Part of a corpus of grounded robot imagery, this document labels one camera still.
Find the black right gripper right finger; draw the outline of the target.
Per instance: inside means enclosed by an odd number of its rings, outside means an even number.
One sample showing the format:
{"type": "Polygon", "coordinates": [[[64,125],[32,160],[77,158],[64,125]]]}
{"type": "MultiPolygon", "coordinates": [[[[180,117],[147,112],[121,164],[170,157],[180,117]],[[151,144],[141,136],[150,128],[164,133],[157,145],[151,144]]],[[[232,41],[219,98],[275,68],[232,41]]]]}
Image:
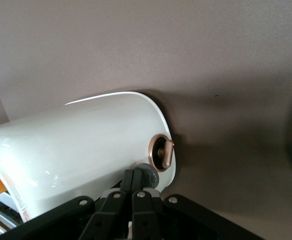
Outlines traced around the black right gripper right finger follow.
{"type": "Polygon", "coordinates": [[[149,176],[135,169],[131,180],[134,240],[259,240],[260,236],[180,195],[165,199],[146,190],[149,176]]]}

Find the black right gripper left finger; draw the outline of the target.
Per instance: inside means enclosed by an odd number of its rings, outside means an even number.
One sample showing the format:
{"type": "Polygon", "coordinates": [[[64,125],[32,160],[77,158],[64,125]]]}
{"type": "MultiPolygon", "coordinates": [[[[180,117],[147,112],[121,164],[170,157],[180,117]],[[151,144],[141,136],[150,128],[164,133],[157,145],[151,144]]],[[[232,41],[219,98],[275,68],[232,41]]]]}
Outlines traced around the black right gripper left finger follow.
{"type": "Polygon", "coordinates": [[[76,197],[6,233],[2,240],[113,240],[128,235],[136,172],[124,171],[120,188],[98,201],[76,197]]]}

